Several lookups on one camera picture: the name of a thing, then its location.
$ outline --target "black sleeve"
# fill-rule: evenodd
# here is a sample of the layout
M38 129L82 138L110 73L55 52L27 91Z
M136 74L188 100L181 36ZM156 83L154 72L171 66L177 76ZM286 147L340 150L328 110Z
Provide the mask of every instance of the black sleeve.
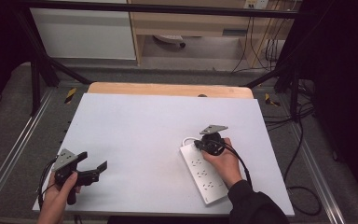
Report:
M246 180L234 184L228 192L232 202L230 224L289 223L281 208L269 196L254 192Z

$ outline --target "human hand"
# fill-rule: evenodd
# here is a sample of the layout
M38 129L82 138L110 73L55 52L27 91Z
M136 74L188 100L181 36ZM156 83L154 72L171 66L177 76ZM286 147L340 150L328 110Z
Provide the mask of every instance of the human hand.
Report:
M52 172L48 180L45 201L43 202L42 211L40 212L38 224L57 224L63 222L63 210L66 206L66 200L69 192L77 181L77 172L73 172L60 188L55 184L55 172ZM76 193L80 192L80 188L76 188Z
M229 138L224 138L224 140L226 144L231 146ZM213 156L204 150L202 150L201 153L202 157L216 169L218 174L220 174L229 189L235 183L242 180L238 159L229 150L225 149L219 156Z

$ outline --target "power strip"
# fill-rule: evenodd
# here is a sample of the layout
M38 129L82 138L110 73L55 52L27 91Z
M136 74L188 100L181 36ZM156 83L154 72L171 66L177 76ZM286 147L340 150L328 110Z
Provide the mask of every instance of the power strip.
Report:
M228 189L214 167L203 159L194 143L180 147L188 169L196 182L206 204L227 196Z

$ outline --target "white wall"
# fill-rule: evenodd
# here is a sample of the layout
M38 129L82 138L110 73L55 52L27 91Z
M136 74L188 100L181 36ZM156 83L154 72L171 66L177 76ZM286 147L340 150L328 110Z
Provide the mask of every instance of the white wall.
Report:
M126 0L81 0L126 3ZM135 60L128 12L31 9L48 55Z

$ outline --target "white tabletop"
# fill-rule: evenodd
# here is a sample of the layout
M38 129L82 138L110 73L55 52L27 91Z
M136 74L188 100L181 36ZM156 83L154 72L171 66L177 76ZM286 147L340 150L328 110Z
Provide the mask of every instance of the white tabletop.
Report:
M61 149L88 152L79 171L104 161L107 170L66 209L107 215L229 214L227 197L205 205L179 150L184 138L201 138L210 124L228 126L221 135L230 137L246 163L254 190L293 216L257 100L95 93L83 95Z

